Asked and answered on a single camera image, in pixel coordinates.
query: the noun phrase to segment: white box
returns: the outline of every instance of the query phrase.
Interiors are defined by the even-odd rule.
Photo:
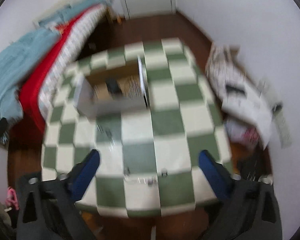
[[[122,96],[111,96],[106,88],[106,79],[117,80],[122,90]],[[140,85],[139,95],[127,96],[124,80],[138,81]],[[101,91],[98,99],[95,97],[94,87]],[[143,78],[142,63],[138,61],[126,62],[124,66],[112,69],[96,70],[89,75],[79,78],[74,92],[74,107],[88,118],[102,115],[120,113],[132,109],[146,109],[148,107],[148,96]]]

